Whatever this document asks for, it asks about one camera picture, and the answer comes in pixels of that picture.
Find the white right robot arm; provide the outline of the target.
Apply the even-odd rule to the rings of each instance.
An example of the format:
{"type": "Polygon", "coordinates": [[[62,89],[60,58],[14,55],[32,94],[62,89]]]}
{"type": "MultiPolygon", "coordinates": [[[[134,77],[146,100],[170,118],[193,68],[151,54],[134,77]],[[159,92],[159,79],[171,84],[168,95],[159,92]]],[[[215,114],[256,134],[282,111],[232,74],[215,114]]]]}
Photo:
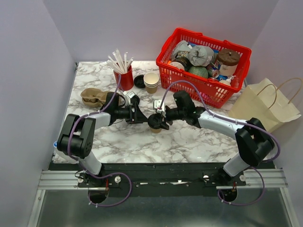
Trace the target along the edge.
{"type": "Polygon", "coordinates": [[[235,176],[249,167],[257,167],[275,147],[272,138],[266,133],[260,120],[249,121],[225,118],[209,113],[204,107],[195,106],[190,95],[178,91],[174,95],[175,108],[162,107],[161,101],[154,101],[156,111],[148,118],[148,125],[153,130],[168,130],[173,121],[183,120],[200,129],[210,129],[224,134],[237,142],[238,154],[229,159],[215,174],[215,180],[229,185],[235,176]]]}

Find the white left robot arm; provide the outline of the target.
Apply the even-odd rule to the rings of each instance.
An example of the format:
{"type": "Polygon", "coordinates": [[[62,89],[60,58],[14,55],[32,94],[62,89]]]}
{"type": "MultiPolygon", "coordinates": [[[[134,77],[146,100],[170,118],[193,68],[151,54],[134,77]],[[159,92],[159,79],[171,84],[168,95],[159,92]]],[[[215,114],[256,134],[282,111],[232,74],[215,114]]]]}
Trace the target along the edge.
{"type": "Polygon", "coordinates": [[[116,120],[125,120],[128,124],[145,123],[147,117],[139,108],[140,99],[134,92],[122,95],[109,92],[101,109],[84,116],[67,115],[56,149],[79,164],[89,174],[89,182],[101,186],[105,181],[103,164],[91,152],[95,130],[111,126],[116,120]]]}

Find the black plastic cup lid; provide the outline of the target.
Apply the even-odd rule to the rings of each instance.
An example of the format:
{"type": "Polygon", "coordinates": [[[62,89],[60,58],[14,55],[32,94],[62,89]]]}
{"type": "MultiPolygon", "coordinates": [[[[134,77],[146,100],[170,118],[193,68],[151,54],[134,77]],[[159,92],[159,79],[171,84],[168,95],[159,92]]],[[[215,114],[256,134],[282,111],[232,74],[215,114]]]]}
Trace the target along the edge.
{"type": "Polygon", "coordinates": [[[154,113],[148,118],[148,125],[152,129],[163,129],[162,123],[162,115],[159,113],[154,113]]]}

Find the brown paper coffee cup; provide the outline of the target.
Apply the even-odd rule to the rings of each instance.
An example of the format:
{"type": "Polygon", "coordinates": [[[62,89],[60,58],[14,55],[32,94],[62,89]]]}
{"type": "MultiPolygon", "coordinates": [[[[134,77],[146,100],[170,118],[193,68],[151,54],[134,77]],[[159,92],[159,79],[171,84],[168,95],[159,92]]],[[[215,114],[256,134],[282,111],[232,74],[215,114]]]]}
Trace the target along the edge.
{"type": "Polygon", "coordinates": [[[162,129],[161,129],[161,128],[159,128],[159,129],[154,129],[154,128],[150,127],[150,130],[151,130],[151,132],[153,132],[153,133],[160,133],[162,129]]]}

